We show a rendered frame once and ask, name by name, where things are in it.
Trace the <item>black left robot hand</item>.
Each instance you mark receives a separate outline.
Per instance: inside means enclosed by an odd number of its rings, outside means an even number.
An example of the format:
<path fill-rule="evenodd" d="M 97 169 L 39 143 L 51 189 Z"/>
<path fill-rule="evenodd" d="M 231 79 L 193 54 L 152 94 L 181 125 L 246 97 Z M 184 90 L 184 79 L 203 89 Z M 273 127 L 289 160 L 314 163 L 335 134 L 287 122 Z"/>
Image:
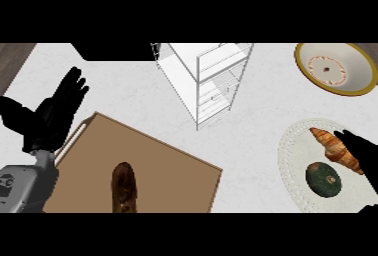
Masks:
<path fill-rule="evenodd" d="M 87 91 L 81 70 L 72 67 L 53 96 L 42 100 L 35 110 L 0 96 L 2 125 L 23 136 L 25 153 L 36 150 L 54 152 L 61 147 Z"/>

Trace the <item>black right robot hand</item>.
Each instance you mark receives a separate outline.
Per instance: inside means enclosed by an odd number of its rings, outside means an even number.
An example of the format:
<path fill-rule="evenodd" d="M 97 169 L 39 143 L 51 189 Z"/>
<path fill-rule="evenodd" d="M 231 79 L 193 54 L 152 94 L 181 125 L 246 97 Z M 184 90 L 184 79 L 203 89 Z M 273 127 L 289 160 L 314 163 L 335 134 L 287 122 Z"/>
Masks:
<path fill-rule="evenodd" d="M 348 130 L 335 131 L 333 135 L 341 140 L 348 152 L 358 161 L 361 171 L 370 186 L 378 194 L 378 145 L 352 134 Z"/>

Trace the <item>dark green squash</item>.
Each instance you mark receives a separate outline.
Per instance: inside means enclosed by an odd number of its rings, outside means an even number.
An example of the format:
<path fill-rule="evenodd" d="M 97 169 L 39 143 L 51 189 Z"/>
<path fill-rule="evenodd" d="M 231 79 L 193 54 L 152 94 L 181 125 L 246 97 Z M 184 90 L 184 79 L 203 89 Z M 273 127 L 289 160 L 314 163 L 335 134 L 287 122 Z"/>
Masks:
<path fill-rule="evenodd" d="M 305 169 L 305 182 L 314 194 L 323 198 L 338 195 L 342 188 L 335 169 L 323 162 L 312 162 Z"/>

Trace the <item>white round placemat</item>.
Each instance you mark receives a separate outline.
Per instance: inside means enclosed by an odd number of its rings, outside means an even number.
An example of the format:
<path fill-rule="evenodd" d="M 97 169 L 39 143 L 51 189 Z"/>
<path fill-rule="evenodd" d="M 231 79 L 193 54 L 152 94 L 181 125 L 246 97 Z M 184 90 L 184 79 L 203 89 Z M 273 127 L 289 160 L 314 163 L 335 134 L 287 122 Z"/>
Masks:
<path fill-rule="evenodd" d="M 280 138 L 277 164 L 289 196 L 302 212 L 357 213 L 366 205 L 378 204 L 378 194 L 364 175 L 324 157 L 324 147 L 315 141 L 311 128 L 329 133 L 342 131 L 345 126 L 323 118 L 302 119 L 293 123 Z M 305 182 L 305 169 L 314 163 L 326 163 L 341 179 L 341 192 L 329 198 L 320 197 Z"/>

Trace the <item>golden brown croissant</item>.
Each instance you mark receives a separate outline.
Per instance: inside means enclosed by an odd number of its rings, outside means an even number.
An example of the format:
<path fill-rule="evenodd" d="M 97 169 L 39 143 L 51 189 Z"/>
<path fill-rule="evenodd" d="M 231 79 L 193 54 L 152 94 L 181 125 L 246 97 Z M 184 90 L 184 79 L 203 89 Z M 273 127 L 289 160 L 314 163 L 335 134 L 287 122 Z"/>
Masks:
<path fill-rule="evenodd" d="M 310 128 L 310 132 L 314 136 L 315 141 L 324 148 L 324 157 L 330 162 L 341 164 L 345 168 L 348 168 L 358 175 L 363 174 L 363 170 L 358 165 L 358 160 L 351 155 L 346 150 L 345 145 L 339 138 L 332 135 L 326 130 L 321 130 L 315 127 Z"/>

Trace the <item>black appliance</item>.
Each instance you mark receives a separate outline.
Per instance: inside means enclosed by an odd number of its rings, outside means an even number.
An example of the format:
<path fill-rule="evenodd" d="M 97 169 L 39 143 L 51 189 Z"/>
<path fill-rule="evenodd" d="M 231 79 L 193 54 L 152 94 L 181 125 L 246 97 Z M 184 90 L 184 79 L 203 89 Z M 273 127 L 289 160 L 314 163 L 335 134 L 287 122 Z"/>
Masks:
<path fill-rule="evenodd" d="M 149 43 L 73 43 L 85 61 L 153 61 Z"/>

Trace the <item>white bowl with yellow rim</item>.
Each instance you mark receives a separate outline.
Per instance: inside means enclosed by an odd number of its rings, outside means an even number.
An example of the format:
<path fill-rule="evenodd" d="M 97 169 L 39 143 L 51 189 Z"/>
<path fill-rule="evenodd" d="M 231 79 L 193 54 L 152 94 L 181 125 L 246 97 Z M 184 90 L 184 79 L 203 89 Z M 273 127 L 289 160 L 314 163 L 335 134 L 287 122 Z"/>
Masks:
<path fill-rule="evenodd" d="M 341 96 L 361 96 L 378 86 L 378 65 L 352 43 L 298 43 L 296 67 L 310 82 Z"/>

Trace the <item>dark brown baguette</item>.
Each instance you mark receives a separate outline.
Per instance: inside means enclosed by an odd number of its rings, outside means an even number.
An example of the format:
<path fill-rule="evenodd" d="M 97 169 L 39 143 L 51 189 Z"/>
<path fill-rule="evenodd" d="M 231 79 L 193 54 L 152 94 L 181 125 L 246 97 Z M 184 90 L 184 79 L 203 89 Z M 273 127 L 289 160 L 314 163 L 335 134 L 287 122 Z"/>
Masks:
<path fill-rule="evenodd" d="M 131 165 L 122 162 L 116 165 L 112 172 L 112 212 L 135 213 L 137 188 Z"/>

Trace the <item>brown wooden cutting board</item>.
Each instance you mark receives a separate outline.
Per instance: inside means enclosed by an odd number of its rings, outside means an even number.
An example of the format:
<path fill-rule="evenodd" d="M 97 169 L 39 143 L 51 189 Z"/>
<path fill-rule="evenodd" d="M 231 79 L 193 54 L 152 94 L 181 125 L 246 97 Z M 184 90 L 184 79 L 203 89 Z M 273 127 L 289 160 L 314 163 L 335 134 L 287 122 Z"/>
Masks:
<path fill-rule="evenodd" d="M 140 213 L 211 210 L 221 169 L 95 112 L 56 154 L 59 178 L 44 211 L 109 212 L 112 171 L 122 162 L 135 175 Z"/>

